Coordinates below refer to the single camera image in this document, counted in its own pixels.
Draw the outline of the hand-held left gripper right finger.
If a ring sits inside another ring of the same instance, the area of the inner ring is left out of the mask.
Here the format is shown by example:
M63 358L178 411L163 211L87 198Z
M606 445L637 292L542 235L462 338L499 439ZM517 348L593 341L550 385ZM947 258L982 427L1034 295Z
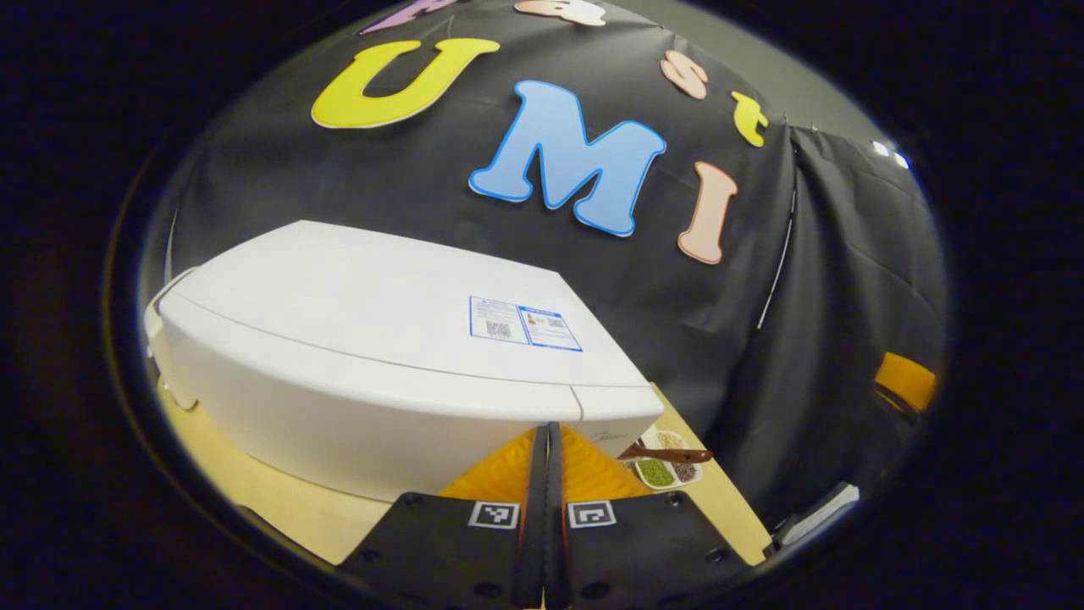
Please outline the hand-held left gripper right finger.
M697 609L749 571L684 491L573 502L569 471L550 421L550 609Z

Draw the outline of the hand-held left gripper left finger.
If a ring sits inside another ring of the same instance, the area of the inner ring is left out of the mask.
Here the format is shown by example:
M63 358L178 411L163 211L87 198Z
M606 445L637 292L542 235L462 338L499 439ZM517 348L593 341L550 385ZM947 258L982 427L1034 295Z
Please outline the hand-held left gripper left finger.
M515 502L410 491L338 572L398 609L530 609L545 599L547 428L528 437Z

